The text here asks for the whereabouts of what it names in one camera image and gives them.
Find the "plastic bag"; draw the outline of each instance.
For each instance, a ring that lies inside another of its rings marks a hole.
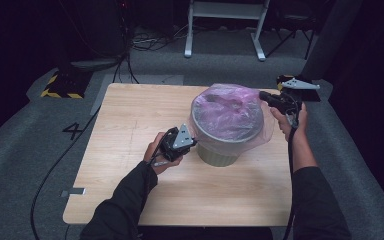
[[[224,156],[239,156],[269,142],[275,121],[258,94],[259,90],[235,84],[212,85],[192,102],[192,136]]]

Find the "gray carpet floor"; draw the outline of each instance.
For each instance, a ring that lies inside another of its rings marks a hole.
[[[277,76],[301,72],[307,46],[302,34],[260,62],[249,33],[249,30],[201,32],[194,38],[190,59],[183,57],[184,38],[157,51],[132,50],[132,70],[141,84],[236,83],[252,88],[276,88]],[[265,50],[278,41],[274,32],[261,35]],[[55,70],[50,69],[34,82],[26,93],[30,103],[0,128],[0,239],[34,239],[29,222],[33,197],[46,173],[73,143],[71,134],[62,130],[75,122],[80,129],[86,126],[102,97],[101,86],[113,76],[115,68],[95,72],[84,99],[40,97]],[[117,81],[130,81],[126,77],[129,75],[126,63],[120,70]],[[307,103],[308,136],[314,154],[337,196],[354,239],[384,239],[384,193],[327,101],[332,86],[324,80],[315,83],[321,85],[322,101]],[[40,192],[34,216],[41,239],[77,239],[83,228],[81,225],[68,228],[63,222],[67,199],[60,194],[74,183],[93,124],[94,120],[57,164]],[[272,230],[275,239],[281,239],[284,228]]]

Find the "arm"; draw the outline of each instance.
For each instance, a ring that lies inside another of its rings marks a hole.
[[[291,126],[286,117],[271,108],[279,128],[289,139]],[[292,204],[295,209],[294,239],[351,239],[344,215],[326,181],[308,143],[305,133],[307,109],[299,115],[300,125],[292,142],[293,175]]]
[[[151,159],[164,133],[159,133],[150,143],[144,159]],[[148,193],[157,185],[157,174],[180,164],[181,158],[159,167],[141,161],[124,177],[110,199],[96,208],[92,220],[80,234],[80,239],[137,239],[137,225]]]

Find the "person's left hand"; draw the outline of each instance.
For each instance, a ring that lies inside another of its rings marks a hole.
[[[158,147],[158,143],[161,141],[161,138],[164,136],[163,132],[159,132],[158,135],[155,137],[154,141],[149,143],[148,148],[146,149],[145,155],[143,156],[143,160],[146,162],[149,162],[151,160],[152,154],[154,153],[155,149]],[[167,168],[178,166],[180,164],[180,161],[182,161],[183,156],[177,158],[173,162],[168,161],[163,156],[158,156],[155,162],[168,162],[167,164],[155,167],[152,166],[155,173],[158,175],[160,173],[163,173]]]

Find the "black sleeve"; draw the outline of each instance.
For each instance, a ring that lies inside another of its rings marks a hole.
[[[137,239],[137,225],[145,204],[145,192],[157,185],[157,175],[140,162],[115,189],[112,198],[96,208],[80,239]]]
[[[294,239],[351,239],[345,217],[318,167],[297,170],[292,176],[295,209]]]

